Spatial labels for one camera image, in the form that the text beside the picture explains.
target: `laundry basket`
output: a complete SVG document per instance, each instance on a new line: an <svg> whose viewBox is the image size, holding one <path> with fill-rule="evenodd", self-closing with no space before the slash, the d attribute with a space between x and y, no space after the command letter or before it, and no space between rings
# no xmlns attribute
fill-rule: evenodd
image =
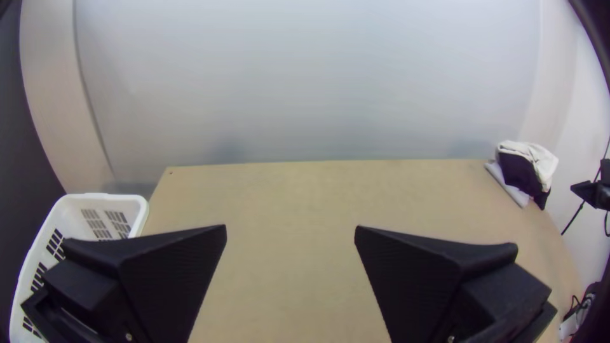
<svg viewBox="0 0 610 343"><path fill-rule="evenodd" d="M148 202L141 196L88 193L59 199L21 266L11 310L11 342L44 342L21 303L42 287L42 274L64 259L60 244L65 238L109 241L137 237L147 217Z"/></svg>

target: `curved white wall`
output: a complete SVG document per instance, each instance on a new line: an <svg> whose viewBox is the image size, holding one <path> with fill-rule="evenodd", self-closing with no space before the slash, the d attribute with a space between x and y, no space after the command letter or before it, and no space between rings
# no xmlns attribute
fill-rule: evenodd
<svg viewBox="0 0 610 343"><path fill-rule="evenodd" d="M27 102L65 191L113 190L114 175L81 80L72 9L72 0L22 3L19 52Z"/></svg>
<svg viewBox="0 0 610 343"><path fill-rule="evenodd" d="M120 182L168 165L486 158L517 139L531 0L81 1L81 66Z"/></svg>

